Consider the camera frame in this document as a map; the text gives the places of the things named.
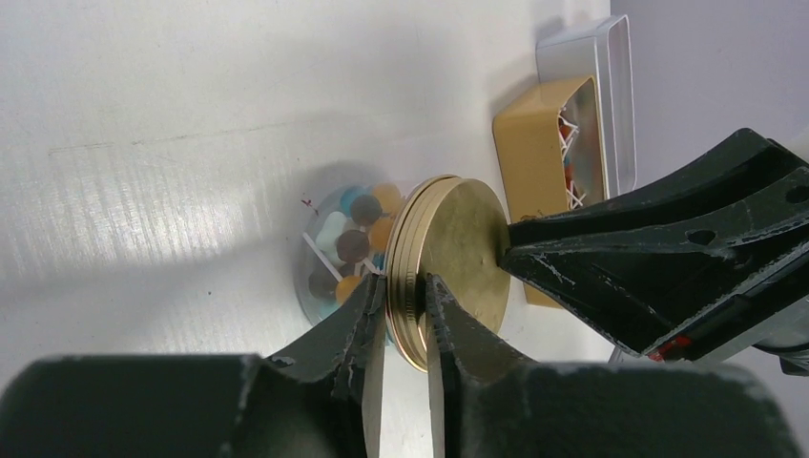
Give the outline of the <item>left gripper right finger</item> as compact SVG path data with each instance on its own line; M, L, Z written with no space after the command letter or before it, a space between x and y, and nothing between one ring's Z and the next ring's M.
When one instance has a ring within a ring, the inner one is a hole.
M425 280L425 317L435 456L569 456L556 367L482 325L435 274Z

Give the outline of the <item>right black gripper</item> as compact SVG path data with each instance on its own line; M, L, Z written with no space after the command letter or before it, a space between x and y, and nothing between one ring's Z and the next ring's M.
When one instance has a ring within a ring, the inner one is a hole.
M513 277L634 356L719 364L752 347L808 376L808 171L668 224L510 248Z

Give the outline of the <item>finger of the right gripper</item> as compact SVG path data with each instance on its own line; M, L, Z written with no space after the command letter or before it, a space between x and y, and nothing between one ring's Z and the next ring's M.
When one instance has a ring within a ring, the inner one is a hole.
M668 224L706 215L764 189L808 162L742 128L673 173L582 209L509 226L513 248Z

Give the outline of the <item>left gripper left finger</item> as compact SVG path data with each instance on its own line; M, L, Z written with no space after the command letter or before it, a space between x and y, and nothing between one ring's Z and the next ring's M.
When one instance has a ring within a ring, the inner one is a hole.
M385 298L385 278L364 277L336 312L266 358L252 390L253 456L379 456Z

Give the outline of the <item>clear plastic jar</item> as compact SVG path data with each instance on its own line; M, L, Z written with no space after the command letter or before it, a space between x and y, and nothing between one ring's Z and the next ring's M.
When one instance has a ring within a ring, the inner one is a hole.
M350 182L304 196L294 287L313 325L336 312L369 274L382 274L407 190L396 182Z

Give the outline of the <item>gold jar lid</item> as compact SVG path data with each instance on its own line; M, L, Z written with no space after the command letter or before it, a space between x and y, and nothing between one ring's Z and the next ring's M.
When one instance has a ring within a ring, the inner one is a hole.
M445 175L416 186L396 217L385 254L387 329L402 357L427 370L427 275L440 276L458 303L500 331L510 277L498 262L509 245L502 204L483 181Z

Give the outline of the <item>white box of colourful candies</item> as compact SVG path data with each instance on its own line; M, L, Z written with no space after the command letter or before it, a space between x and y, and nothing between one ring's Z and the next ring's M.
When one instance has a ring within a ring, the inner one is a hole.
M636 185L636 145L630 19L613 15L561 30L538 42L542 82L591 76L595 82L610 198Z

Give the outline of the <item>gold tin of lollipops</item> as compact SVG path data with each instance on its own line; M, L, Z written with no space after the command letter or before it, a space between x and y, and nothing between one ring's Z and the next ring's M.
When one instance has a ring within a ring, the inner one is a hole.
M610 197L591 75L530 87L493 118L492 133L513 223Z

